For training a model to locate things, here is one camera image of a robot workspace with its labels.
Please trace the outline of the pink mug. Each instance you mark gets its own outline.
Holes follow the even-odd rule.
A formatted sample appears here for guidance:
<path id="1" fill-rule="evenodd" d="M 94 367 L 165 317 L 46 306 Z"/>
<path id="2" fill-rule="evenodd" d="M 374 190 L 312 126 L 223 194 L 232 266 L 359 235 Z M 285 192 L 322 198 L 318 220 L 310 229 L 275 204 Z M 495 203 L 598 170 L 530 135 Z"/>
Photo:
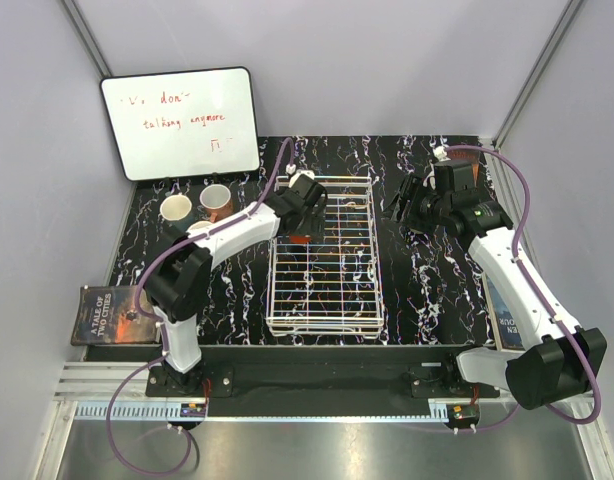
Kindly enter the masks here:
<path id="1" fill-rule="evenodd" d="M 205 187 L 200 193 L 199 200 L 212 223 L 222 221 L 234 213 L 231 191 L 225 185 L 214 184 Z"/>

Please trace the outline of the light blue faceted mug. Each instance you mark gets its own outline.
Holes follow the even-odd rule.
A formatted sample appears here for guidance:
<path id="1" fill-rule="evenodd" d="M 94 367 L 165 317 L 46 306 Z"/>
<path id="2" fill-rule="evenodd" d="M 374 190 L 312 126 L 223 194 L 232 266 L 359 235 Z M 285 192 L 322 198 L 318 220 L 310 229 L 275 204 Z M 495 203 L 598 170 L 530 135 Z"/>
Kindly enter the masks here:
<path id="1" fill-rule="evenodd" d="M 212 226 L 213 226 L 212 222 L 202 220 L 202 221 L 198 221 L 190 225 L 189 228 L 186 230 L 186 232 L 188 233 L 189 236 L 194 236 L 194 235 L 198 235 L 201 230 L 208 229 Z"/>

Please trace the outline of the orange red mug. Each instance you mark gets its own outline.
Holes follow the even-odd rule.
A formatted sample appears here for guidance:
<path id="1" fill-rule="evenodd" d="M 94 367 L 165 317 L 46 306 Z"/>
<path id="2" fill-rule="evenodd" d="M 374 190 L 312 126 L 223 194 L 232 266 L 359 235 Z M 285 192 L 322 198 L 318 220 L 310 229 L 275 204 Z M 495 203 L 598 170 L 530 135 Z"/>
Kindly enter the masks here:
<path id="1" fill-rule="evenodd" d="M 302 235 L 290 235 L 289 240 L 292 244 L 309 244 L 310 237 Z"/>

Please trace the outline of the grey blue faceted mug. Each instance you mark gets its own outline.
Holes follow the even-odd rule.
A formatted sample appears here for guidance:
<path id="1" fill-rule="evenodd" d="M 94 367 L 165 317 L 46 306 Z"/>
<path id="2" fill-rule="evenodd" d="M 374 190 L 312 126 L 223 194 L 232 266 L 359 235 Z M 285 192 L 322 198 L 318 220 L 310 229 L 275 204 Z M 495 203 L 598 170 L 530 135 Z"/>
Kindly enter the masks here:
<path id="1" fill-rule="evenodd" d="M 183 194 L 170 195 L 160 205 L 161 217 L 172 227 L 186 233 L 194 222 L 192 201 Z"/>

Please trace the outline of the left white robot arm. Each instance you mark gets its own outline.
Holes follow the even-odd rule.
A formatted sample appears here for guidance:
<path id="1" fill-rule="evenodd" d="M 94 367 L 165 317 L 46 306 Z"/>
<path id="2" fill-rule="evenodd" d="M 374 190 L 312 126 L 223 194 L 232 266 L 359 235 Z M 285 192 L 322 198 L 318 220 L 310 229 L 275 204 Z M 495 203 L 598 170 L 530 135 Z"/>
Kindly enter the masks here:
<path id="1" fill-rule="evenodd" d="M 324 231 L 326 188 L 301 172 L 289 185 L 264 192 L 245 209 L 211 227 L 187 233 L 164 231 L 167 247 L 156 256 L 138 283 L 153 306 L 161 331 L 162 368 L 168 384 L 183 396 L 202 386 L 202 352 L 197 315 L 209 302 L 212 272 L 227 259 L 277 237 L 318 237 Z"/>

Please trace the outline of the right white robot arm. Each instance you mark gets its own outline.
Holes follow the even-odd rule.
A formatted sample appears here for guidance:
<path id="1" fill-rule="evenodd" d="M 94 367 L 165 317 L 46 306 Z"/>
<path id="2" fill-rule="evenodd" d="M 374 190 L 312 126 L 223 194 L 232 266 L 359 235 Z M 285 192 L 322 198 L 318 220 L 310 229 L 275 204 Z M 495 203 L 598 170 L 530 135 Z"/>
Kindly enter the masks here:
<path id="1" fill-rule="evenodd" d="M 583 328 L 557 301 L 519 246 L 511 218 L 476 186 L 470 162 L 441 162 L 430 179 L 407 174 L 383 214 L 415 233 L 442 228 L 455 238 L 492 281 L 521 337 L 522 352 L 474 347 L 458 354 L 440 374 L 447 393 L 463 396 L 479 383 L 510 392 L 526 410 L 587 392 L 601 405 L 604 335 Z"/>

